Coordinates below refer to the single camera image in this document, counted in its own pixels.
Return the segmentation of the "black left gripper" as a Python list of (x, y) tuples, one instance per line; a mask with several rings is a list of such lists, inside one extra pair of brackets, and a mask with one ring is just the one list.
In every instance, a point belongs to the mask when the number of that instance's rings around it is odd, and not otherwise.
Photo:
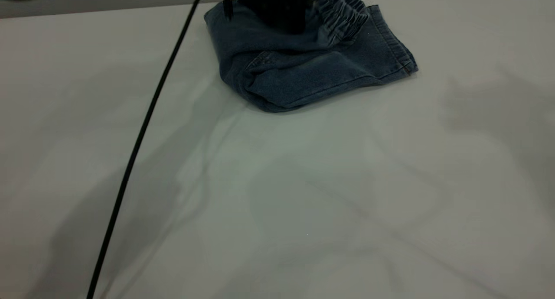
[(314, 0), (238, 0), (260, 16), (266, 23), (286, 34), (302, 34), (306, 29), (305, 11)]

